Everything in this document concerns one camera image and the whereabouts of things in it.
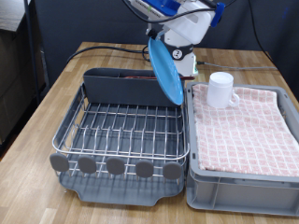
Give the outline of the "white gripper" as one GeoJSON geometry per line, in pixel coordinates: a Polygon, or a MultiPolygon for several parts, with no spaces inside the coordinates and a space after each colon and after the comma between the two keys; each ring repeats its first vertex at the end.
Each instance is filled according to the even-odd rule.
{"type": "Polygon", "coordinates": [[[146,35],[160,40],[164,35],[167,44],[198,44],[204,38],[210,23],[215,16],[214,11],[179,11],[173,16],[162,15],[164,26],[168,31],[157,33],[154,29],[147,30],[146,35]]]}

